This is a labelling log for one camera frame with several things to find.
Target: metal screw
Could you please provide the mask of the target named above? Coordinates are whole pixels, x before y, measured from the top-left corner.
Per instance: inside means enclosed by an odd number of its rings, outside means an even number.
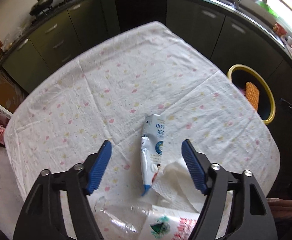
[[[244,171],[244,174],[247,176],[247,177],[251,177],[253,175],[253,173],[249,170],[245,170]]]
[[[221,169],[221,166],[220,166],[219,164],[217,164],[217,163],[213,163],[213,164],[211,165],[211,167],[212,167],[212,169],[215,170],[215,171],[218,171],[218,170]]]
[[[46,176],[46,175],[49,174],[49,172],[50,172],[50,171],[46,169],[46,170],[42,170],[40,174],[41,174],[42,176]]]
[[[80,171],[84,168],[84,165],[82,165],[81,163],[77,163],[73,166],[73,168],[76,170],[76,171]]]

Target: kitchen cabinet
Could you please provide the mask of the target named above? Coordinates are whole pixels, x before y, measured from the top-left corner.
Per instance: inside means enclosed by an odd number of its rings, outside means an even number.
[[[187,0],[167,0],[166,26],[210,59],[225,15]]]
[[[166,25],[167,0],[115,0],[120,31],[159,21]]]
[[[107,40],[106,23],[100,0],[85,0],[68,9],[83,51]]]
[[[120,34],[115,0],[100,0],[109,37]]]
[[[29,39],[52,72],[82,52],[67,10],[36,29]]]
[[[28,93],[51,74],[47,64],[28,38],[9,55],[2,67]]]
[[[284,98],[292,104],[292,68],[283,60],[276,71],[267,80],[276,104],[276,115],[268,125],[280,152],[281,161],[285,163],[286,173],[292,175],[292,115],[280,105],[279,99]]]
[[[211,57],[224,73],[232,65],[243,64],[268,79],[282,60],[281,55],[257,33],[226,16]]]

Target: white floral tablecloth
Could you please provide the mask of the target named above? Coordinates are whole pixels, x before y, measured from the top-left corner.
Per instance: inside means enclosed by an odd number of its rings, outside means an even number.
[[[154,22],[79,55],[15,111],[4,139],[23,199],[41,170],[66,171],[105,139],[112,158],[89,201],[138,198],[141,129],[150,113],[166,115],[162,166],[181,157],[188,138],[211,162],[250,169],[270,190],[279,151],[259,115],[212,62]]]

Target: black countertop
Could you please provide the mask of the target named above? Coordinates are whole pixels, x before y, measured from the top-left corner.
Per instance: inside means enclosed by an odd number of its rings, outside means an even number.
[[[37,21],[35,24],[27,28],[23,32],[23,34],[12,44],[9,50],[0,55],[0,65],[38,27],[40,27],[48,20],[55,17],[57,14],[61,13],[62,11],[68,9],[69,7],[72,7],[73,5],[81,1],[83,0],[71,0],[63,5],[54,7],[53,11],[51,11],[46,17]],[[274,49],[276,49],[292,68],[292,55],[290,54],[286,46],[283,44],[283,42],[280,40],[280,38],[275,33],[273,33],[271,28],[266,23],[262,22],[257,17],[252,17],[251,14],[249,14],[242,8],[235,9],[230,1],[227,0],[201,0],[201,1],[207,2],[207,6],[219,10],[226,15],[230,15],[241,22],[244,21],[250,23],[251,29],[253,29],[256,33],[262,36]]]

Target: orange sponge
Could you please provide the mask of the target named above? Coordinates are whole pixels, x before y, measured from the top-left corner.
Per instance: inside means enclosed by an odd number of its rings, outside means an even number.
[[[251,103],[253,108],[255,108],[255,110],[257,111],[259,101],[259,90],[251,82],[246,83],[246,98]]]

